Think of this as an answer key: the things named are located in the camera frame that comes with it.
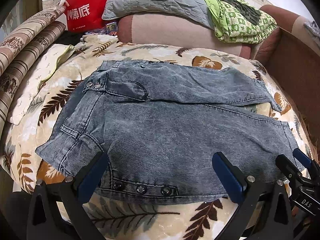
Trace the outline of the red paper shopping bag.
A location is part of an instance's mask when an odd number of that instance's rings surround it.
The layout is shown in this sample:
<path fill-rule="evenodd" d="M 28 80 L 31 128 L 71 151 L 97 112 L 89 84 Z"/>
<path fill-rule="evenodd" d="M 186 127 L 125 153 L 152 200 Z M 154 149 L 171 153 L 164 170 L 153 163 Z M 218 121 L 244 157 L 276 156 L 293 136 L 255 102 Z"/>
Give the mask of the red paper shopping bag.
<path fill-rule="evenodd" d="M 107 0 L 60 0 L 65 6 L 67 28 L 73 33 L 100 29 L 106 21 L 102 19 Z"/>

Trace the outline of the brown wooden bed frame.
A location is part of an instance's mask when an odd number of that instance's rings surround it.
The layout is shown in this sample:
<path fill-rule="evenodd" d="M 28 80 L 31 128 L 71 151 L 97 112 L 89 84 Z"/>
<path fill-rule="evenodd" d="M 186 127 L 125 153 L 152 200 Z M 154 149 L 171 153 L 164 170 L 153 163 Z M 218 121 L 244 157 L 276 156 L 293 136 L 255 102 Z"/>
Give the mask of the brown wooden bed frame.
<path fill-rule="evenodd" d="M 296 104 L 319 157 L 319 56 L 283 29 L 276 29 L 274 39 L 263 65 Z"/>

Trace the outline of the green patterned folded cloth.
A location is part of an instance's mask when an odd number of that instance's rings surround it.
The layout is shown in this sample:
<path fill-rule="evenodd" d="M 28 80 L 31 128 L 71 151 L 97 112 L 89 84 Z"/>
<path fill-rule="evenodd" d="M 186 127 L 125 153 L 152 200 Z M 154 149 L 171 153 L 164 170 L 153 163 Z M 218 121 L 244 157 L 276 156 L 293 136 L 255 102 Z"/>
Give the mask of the green patterned folded cloth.
<path fill-rule="evenodd" d="M 244 0 L 204 0 L 216 38 L 225 43 L 258 44 L 276 29 L 269 14 Z"/>

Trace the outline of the brown striped folded bedding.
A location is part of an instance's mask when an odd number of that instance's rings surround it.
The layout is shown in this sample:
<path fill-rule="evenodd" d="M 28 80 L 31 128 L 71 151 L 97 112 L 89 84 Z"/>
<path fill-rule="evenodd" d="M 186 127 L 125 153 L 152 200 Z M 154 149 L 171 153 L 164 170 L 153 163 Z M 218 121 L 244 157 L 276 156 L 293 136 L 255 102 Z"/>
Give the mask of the brown striped folded bedding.
<path fill-rule="evenodd" d="M 1 42 L 1 129 L 28 70 L 65 31 L 65 24 L 56 20 L 65 9 L 63 5 L 36 13 Z"/>

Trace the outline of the cream small-print quilt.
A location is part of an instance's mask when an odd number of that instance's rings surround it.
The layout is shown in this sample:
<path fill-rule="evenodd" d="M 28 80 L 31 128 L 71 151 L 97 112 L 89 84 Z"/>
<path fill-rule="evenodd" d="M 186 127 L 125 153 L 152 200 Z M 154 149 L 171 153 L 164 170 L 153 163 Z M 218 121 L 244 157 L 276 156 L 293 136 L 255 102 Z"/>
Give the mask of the cream small-print quilt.
<path fill-rule="evenodd" d="M 18 125 L 28 112 L 41 86 L 49 80 L 58 66 L 74 53 L 73 45 L 53 44 L 35 61 L 23 78 L 11 103 L 7 121 Z"/>

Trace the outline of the leaf-print fleece blanket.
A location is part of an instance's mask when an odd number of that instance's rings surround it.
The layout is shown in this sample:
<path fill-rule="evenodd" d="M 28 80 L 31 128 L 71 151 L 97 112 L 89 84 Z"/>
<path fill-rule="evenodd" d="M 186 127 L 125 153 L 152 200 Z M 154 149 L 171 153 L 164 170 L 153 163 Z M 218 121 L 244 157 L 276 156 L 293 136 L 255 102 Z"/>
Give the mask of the leaf-print fleece blanket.
<path fill-rule="evenodd" d="M 263 81 L 281 106 L 281 112 L 272 110 L 266 103 L 253 106 L 250 111 L 288 122 L 299 148 L 306 154 L 314 154 L 293 103 L 259 61 L 218 50 L 123 43 L 110 35 L 89 34 L 80 39 L 74 55 L 41 86 L 21 122 L 18 125 L 7 123 L 3 130 L 1 168 L 19 190 L 31 193 L 37 178 L 46 183 L 63 179 L 63 175 L 43 161 L 35 150 L 48 140 L 71 92 L 105 60 L 165 61 L 221 69 L 233 67 Z M 95 194 L 84 208 L 106 239 L 214 239 L 236 210 L 236 204 L 220 198 L 212 204 L 139 205 Z"/>

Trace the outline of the colourful snack packet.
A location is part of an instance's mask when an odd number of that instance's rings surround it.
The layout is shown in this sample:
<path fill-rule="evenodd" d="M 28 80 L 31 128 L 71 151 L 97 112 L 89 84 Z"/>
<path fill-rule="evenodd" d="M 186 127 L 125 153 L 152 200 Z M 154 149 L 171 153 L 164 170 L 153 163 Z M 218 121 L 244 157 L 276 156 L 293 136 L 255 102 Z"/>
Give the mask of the colourful snack packet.
<path fill-rule="evenodd" d="M 111 22 L 105 24 L 102 28 L 93 29 L 85 32 L 86 35 L 88 34 L 106 34 L 111 36 L 118 35 L 118 25 L 116 22 Z"/>

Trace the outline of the grey quilted pillow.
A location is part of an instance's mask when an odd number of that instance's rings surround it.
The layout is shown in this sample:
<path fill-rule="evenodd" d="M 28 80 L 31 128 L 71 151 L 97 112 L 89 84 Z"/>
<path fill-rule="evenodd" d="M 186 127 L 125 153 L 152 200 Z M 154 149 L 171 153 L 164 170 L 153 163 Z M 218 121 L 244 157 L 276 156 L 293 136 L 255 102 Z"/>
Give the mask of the grey quilted pillow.
<path fill-rule="evenodd" d="M 115 20 L 140 12 L 180 16 L 212 29 L 214 27 L 204 0 L 107 0 L 103 20 Z"/>

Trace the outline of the pink-brown bolster cushion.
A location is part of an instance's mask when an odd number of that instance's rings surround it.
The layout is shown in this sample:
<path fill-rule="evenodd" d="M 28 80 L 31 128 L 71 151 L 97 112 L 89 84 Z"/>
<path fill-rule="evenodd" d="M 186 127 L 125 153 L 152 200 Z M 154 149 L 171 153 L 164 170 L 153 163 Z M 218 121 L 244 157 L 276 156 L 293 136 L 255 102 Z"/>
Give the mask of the pink-brown bolster cushion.
<path fill-rule="evenodd" d="M 118 23 L 118 37 L 124 43 L 213 49 L 245 59 L 268 60 L 280 44 L 286 49 L 297 47 L 300 51 L 319 55 L 319 47 L 304 27 L 307 18 L 269 4 L 262 6 L 261 10 L 271 15 L 278 26 L 265 41 L 256 45 L 224 43 L 215 37 L 211 29 L 194 21 L 152 13 L 122 17 Z"/>

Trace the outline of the grey-blue denim pants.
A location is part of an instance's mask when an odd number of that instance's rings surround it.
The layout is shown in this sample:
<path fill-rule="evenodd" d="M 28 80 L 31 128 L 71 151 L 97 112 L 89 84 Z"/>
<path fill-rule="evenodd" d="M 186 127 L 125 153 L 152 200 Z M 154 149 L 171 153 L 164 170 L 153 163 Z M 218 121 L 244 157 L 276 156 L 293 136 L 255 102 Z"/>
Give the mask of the grey-blue denim pants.
<path fill-rule="evenodd" d="M 77 86 L 36 153 L 65 176 L 105 155 L 97 193 L 110 199 L 210 202 L 226 193 L 212 167 L 216 152 L 265 182 L 281 178 L 278 155 L 294 161 L 289 124 L 248 109 L 261 103 L 280 111 L 261 81 L 232 67 L 105 61 Z"/>

